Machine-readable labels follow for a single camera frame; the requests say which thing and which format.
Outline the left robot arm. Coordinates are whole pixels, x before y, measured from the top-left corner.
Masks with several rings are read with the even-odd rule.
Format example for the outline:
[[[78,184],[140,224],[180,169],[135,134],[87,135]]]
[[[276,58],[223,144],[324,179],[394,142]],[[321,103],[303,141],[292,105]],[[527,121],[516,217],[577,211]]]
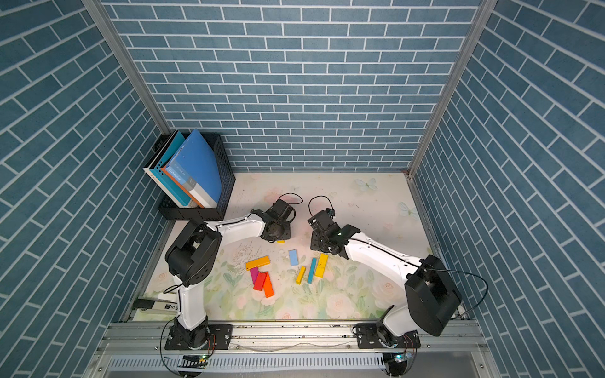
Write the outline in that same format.
[[[291,223],[296,210],[279,199],[266,210],[253,209],[234,220],[190,221],[165,254],[176,291],[176,318],[170,329],[170,343],[181,349],[212,348],[214,338],[204,308],[203,281],[210,275],[219,250],[249,238],[268,243],[291,238]]]

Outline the orange-yellow long block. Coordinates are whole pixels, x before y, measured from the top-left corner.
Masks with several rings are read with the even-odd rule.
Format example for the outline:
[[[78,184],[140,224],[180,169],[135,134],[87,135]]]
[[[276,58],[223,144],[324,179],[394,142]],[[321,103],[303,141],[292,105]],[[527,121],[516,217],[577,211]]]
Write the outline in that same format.
[[[250,270],[252,270],[254,268],[259,268],[259,267],[262,267],[262,266],[267,266],[269,263],[270,263],[269,257],[268,256],[264,256],[264,257],[261,257],[261,258],[256,258],[254,260],[248,261],[245,264],[245,268],[246,268],[247,271],[250,271]]]

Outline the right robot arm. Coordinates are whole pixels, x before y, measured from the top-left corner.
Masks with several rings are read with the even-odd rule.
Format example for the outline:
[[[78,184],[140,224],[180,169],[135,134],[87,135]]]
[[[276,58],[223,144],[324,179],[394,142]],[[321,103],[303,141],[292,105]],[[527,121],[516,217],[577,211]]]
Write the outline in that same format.
[[[311,249],[338,255],[368,266],[405,291],[406,302],[392,305],[373,324],[359,323],[354,334],[360,349],[418,348],[418,330],[439,336],[462,303],[463,296],[452,274],[484,280],[460,270],[446,269],[439,258],[417,258],[387,247],[361,232],[333,220],[333,212],[322,210],[308,219],[313,230]]]

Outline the light blue short block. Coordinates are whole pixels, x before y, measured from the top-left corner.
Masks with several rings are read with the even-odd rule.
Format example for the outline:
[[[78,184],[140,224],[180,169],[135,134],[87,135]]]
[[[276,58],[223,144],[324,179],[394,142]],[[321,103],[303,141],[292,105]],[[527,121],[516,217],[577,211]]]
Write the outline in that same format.
[[[298,252],[297,250],[289,250],[289,261],[291,266],[297,266],[299,264]]]

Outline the small yellow short block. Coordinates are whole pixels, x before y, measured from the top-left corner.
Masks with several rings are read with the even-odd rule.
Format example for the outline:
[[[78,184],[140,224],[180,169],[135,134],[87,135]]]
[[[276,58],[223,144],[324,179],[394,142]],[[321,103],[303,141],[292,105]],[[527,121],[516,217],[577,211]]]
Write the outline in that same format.
[[[302,283],[302,280],[304,278],[305,272],[306,272],[306,267],[305,266],[301,267],[300,270],[299,270],[299,273],[297,275],[297,278],[296,278],[296,283],[297,284],[301,284]]]

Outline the teal long block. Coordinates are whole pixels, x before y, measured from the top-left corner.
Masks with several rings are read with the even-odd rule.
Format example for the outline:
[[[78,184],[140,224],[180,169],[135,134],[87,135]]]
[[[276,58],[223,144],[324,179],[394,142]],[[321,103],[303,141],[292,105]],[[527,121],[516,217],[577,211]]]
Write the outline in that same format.
[[[308,276],[307,276],[307,283],[308,284],[311,284],[313,282],[313,278],[314,278],[314,274],[315,274],[317,265],[318,265],[318,259],[317,258],[313,258],[311,260],[311,265],[310,265],[310,269],[309,269]]]

